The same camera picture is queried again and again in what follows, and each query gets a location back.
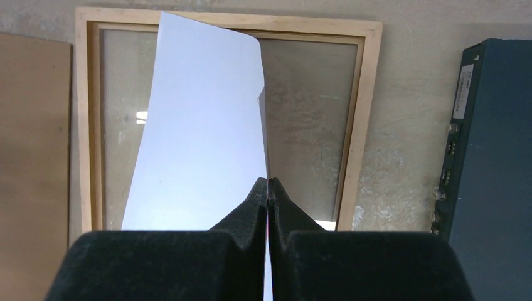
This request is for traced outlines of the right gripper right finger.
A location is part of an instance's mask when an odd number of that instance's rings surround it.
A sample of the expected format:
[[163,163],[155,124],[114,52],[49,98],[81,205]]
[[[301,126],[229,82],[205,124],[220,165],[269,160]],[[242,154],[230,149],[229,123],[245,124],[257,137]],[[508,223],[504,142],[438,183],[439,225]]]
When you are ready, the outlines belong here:
[[268,183],[274,300],[472,300],[449,244],[430,233],[328,231]]

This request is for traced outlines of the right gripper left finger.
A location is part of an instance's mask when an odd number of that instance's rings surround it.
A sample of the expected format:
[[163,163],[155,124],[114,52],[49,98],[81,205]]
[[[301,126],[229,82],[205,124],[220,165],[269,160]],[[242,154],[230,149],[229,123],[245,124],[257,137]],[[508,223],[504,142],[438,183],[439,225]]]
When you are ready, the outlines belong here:
[[68,250],[47,300],[262,300],[267,181],[206,231],[93,231]]

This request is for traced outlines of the plant photo print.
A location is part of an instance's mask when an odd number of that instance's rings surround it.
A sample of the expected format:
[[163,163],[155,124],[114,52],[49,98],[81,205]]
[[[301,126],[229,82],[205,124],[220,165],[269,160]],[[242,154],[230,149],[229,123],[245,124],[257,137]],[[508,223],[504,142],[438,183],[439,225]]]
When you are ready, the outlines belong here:
[[205,230],[267,175],[253,36],[162,13],[123,230]]

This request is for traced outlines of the brown backing board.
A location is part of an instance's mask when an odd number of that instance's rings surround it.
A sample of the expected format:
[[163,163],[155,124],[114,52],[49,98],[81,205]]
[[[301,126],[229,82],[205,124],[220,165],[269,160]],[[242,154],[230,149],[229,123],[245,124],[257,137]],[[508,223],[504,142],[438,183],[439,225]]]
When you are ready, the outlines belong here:
[[72,47],[1,35],[1,299],[43,300],[68,248]]

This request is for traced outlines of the wooden picture frame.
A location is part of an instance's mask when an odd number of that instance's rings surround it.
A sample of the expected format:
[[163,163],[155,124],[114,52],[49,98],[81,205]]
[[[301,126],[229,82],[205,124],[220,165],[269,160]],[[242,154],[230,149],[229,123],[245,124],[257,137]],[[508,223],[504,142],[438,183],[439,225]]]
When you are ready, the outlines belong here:
[[[75,64],[78,100],[80,207],[82,232],[104,228],[104,140],[100,59],[104,29],[155,32],[160,11],[77,7]],[[185,18],[241,31],[258,38],[355,45],[356,65],[334,217],[336,229],[349,231],[354,216],[383,24],[379,21],[183,11]]]

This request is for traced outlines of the clear acrylic sheet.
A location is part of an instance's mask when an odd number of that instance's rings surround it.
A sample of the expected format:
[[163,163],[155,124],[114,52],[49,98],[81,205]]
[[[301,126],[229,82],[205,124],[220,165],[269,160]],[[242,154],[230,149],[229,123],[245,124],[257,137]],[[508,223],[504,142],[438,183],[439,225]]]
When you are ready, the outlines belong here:
[[[147,117],[157,35],[105,29],[101,39],[104,226],[118,230]],[[270,173],[293,202],[333,229],[358,48],[268,39],[260,44]]]

